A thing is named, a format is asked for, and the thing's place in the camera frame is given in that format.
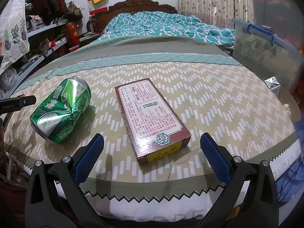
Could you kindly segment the upper clear storage bin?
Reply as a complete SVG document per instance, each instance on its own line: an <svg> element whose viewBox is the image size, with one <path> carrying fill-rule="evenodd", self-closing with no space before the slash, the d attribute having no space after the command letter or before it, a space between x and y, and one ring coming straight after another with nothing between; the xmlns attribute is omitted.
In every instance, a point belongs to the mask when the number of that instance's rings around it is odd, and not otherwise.
<svg viewBox="0 0 304 228"><path fill-rule="evenodd" d="M303 15L294 0L252 0L254 24L303 51Z"/></svg>

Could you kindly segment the tan round trash bin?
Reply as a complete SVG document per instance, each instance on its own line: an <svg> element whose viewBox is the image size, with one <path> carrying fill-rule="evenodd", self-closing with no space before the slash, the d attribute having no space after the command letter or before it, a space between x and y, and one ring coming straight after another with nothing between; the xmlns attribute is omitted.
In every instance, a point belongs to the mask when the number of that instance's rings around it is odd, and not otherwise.
<svg viewBox="0 0 304 228"><path fill-rule="evenodd" d="M292 121L301 120L300 108L293 96L283 86L280 87L279 101L289 111L289 116Z"/></svg>

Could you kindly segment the green soda can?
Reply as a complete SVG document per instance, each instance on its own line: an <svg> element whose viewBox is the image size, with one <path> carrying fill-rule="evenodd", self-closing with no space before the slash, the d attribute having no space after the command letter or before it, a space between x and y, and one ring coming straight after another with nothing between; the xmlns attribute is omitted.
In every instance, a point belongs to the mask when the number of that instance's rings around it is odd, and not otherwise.
<svg viewBox="0 0 304 228"><path fill-rule="evenodd" d="M38 135L63 144L91 102L91 90L79 76L64 79L30 116Z"/></svg>

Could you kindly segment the lower clear storage bin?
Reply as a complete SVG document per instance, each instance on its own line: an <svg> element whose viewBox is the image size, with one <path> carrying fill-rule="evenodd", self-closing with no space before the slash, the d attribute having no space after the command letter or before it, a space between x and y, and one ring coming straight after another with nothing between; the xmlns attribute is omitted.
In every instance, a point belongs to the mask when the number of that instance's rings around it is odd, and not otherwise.
<svg viewBox="0 0 304 228"><path fill-rule="evenodd" d="M260 79L276 77L292 92L303 74L303 54L261 27L235 18L231 21L235 25L232 57Z"/></svg>

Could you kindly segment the teal patterned quilt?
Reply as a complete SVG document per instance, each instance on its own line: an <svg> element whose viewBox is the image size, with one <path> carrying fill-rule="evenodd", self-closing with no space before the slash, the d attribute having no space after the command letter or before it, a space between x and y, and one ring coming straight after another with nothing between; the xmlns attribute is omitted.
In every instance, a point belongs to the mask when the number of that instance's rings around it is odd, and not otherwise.
<svg viewBox="0 0 304 228"><path fill-rule="evenodd" d="M216 46L233 47L235 30L206 24L194 15L142 11L114 17L99 40L121 36L181 36Z"/></svg>

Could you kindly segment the clear storage bin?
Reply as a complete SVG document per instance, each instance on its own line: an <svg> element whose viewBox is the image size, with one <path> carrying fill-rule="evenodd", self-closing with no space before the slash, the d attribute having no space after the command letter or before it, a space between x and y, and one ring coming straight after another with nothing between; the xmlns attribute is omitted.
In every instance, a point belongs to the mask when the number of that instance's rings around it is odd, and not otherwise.
<svg viewBox="0 0 304 228"><path fill-rule="evenodd" d="M254 24L303 51L303 15L294 0L252 0Z"/></svg>
<svg viewBox="0 0 304 228"><path fill-rule="evenodd" d="M276 77L292 92L303 74L303 54L261 27L235 18L231 21L235 25L232 57L260 79Z"/></svg>

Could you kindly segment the blue white milk carton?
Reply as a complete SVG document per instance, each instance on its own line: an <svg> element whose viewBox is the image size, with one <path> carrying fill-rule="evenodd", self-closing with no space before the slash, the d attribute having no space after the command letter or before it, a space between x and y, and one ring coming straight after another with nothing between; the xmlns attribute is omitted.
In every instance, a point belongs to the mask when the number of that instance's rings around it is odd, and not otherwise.
<svg viewBox="0 0 304 228"><path fill-rule="evenodd" d="M280 95L280 88L281 88L281 84L278 82L277 78L274 77L270 77L268 79L264 79L263 82L266 84L266 86L271 90L271 92L277 97L279 98Z"/></svg>

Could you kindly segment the pink yellow box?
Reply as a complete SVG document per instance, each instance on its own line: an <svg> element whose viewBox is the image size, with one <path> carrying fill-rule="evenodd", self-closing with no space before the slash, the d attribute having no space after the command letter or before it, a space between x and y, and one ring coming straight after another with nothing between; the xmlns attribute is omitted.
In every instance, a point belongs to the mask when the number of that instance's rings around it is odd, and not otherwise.
<svg viewBox="0 0 304 228"><path fill-rule="evenodd" d="M140 165L188 145L191 133L150 79L116 86L115 93Z"/></svg>

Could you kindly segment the white home print cloth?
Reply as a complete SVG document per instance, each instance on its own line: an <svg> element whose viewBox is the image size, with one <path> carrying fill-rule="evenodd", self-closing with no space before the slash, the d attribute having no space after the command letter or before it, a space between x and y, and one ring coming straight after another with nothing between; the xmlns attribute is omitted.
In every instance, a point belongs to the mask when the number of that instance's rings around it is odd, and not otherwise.
<svg viewBox="0 0 304 228"><path fill-rule="evenodd" d="M28 52L25 0L9 0L1 13L1 73Z"/></svg>

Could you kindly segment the dark carved wooden headboard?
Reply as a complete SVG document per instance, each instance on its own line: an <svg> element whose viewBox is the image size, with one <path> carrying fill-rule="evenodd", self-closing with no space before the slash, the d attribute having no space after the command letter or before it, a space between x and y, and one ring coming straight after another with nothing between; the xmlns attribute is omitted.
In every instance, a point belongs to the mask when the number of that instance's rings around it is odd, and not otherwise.
<svg viewBox="0 0 304 228"><path fill-rule="evenodd" d="M159 4L152 0L125 0L110 6L108 10L90 16L86 24L87 31L102 33L108 23L117 15L121 13L136 14L143 11L161 11L169 14L178 13L175 7L168 4Z"/></svg>

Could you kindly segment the grey storage shelf unit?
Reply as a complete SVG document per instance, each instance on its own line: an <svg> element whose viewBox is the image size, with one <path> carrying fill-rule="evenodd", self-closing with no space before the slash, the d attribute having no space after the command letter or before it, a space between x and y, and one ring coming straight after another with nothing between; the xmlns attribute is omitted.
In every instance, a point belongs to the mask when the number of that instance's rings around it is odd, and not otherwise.
<svg viewBox="0 0 304 228"><path fill-rule="evenodd" d="M64 30L68 23L58 20L27 33L29 52L1 70L1 98L8 98L33 73L67 53Z"/></svg>

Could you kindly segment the leaf print curtain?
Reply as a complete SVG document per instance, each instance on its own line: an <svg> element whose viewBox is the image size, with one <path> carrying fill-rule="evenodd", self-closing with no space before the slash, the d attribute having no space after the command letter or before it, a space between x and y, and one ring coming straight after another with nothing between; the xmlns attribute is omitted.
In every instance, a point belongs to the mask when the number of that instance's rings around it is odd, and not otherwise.
<svg viewBox="0 0 304 228"><path fill-rule="evenodd" d="M253 0L178 0L178 12L218 27L232 28L233 18L254 22Z"/></svg>

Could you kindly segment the blue cloth bag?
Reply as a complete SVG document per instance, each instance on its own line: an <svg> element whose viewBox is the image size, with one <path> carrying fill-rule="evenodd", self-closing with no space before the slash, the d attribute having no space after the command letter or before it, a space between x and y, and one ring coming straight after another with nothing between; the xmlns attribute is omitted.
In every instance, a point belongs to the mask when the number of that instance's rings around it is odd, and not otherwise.
<svg viewBox="0 0 304 228"><path fill-rule="evenodd" d="M303 186L303 152L276 181L279 202L289 202Z"/></svg>

